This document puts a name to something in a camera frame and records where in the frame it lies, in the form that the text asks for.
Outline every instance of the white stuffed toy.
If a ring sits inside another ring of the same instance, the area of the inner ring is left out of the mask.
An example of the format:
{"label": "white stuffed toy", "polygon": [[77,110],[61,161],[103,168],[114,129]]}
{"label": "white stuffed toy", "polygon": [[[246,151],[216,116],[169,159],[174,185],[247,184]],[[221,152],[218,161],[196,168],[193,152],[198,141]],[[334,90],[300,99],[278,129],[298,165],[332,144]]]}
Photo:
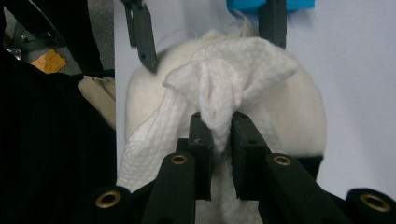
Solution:
{"label": "white stuffed toy", "polygon": [[213,134],[216,168],[212,202],[197,202],[196,223],[262,223],[257,202],[235,197],[225,148],[233,112],[250,116],[273,152],[295,157],[323,154],[326,118],[315,83],[296,60],[250,36],[249,29],[212,32],[159,54],[157,74],[145,67],[134,72],[118,185],[135,191],[153,180],[200,111]]}

